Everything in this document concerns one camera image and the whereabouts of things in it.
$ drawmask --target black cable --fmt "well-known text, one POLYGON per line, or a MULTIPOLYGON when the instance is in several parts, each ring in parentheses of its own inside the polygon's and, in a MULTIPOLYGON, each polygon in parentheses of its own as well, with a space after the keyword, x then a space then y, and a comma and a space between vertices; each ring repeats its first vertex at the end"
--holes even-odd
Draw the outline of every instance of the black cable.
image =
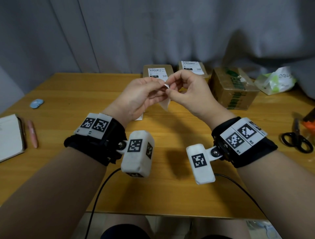
POLYGON ((91 213, 91 217, 90 217, 90 221, 89 221, 89 225, 88 225, 88 229, 86 230, 86 234, 85 234, 85 238, 84 239, 87 239, 88 237, 88 234, 89 234, 89 230, 90 230, 90 226, 91 226, 91 222, 92 222, 92 218, 93 218, 93 214, 94 214, 94 210, 95 210, 95 207, 96 207, 96 203, 97 203, 97 200, 98 200, 98 197, 100 196, 100 193, 103 189, 103 187, 105 186, 105 184, 107 183, 107 181, 111 178, 111 176, 113 176, 116 172, 118 172, 119 170, 121 170, 121 168, 118 168, 116 169, 114 172, 112 172, 108 178, 105 180, 105 182, 103 183, 103 185, 100 187, 100 190, 96 196, 96 199, 95 199, 95 202, 94 202, 94 206, 93 206, 93 210, 92 210, 92 213, 91 213))
POLYGON ((235 183, 255 204, 256 206, 261 210, 261 212, 266 216, 266 214, 263 212, 263 210, 260 208, 260 206, 258 205, 258 203, 256 202, 256 200, 241 186, 239 185, 235 180, 233 180, 232 178, 224 175, 224 174, 220 174, 220 173, 215 173, 215 176, 221 176, 224 178, 227 178, 228 180, 232 181, 233 183, 235 183))

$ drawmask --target notebook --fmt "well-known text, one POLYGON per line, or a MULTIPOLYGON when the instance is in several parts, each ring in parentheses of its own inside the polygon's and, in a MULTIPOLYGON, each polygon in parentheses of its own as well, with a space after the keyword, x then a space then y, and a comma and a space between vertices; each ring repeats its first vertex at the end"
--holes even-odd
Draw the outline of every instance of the notebook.
POLYGON ((23 123, 15 114, 0 118, 0 162, 24 152, 23 123))

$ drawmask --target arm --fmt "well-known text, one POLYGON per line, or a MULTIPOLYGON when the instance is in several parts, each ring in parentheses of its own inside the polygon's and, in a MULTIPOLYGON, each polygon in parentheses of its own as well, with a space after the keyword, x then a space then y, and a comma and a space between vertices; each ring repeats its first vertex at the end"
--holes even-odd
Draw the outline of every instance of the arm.
MULTIPOLYGON (((212 130, 235 115, 212 96, 206 82, 190 71, 178 71, 166 82, 171 100, 186 107, 212 130), (178 90, 184 87, 185 94, 178 90)), ((241 179, 282 238, 315 235, 315 175, 279 151, 238 168, 241 179)))
MULTIPOLYGON (((155 78, 133 80, 102 113, 125 128, 167 96, 155 78)), ((68 147, 36 172, 0 207, 0 238, 70 238, 93 199, 106 167, 68 147)))

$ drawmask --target left hand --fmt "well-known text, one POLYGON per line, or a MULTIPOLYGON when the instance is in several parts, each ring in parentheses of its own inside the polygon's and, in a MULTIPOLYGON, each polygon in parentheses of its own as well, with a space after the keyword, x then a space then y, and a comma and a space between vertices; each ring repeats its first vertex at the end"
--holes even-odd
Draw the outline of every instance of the left hand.
POLYGON ((135 79, 102 113, 112 116, 126 128, 150 105, 167 99, 165 92, 158 90, 164 84, 163 80, 153 77, 135 79))

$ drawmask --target pen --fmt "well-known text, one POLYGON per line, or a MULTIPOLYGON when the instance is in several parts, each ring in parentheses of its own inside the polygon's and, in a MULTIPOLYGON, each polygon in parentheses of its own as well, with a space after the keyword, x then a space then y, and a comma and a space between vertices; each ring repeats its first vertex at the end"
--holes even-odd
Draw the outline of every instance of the pen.
POLYGON ((37 136, 36 136, 34 124, 31 120, 28 120, 27 124, 28 124, 28 128, 30 130, 30 133, 31 133, 32 145, 34 146, 34 148, 37 148, 38 147, 38 141, 37 141, 37 136))

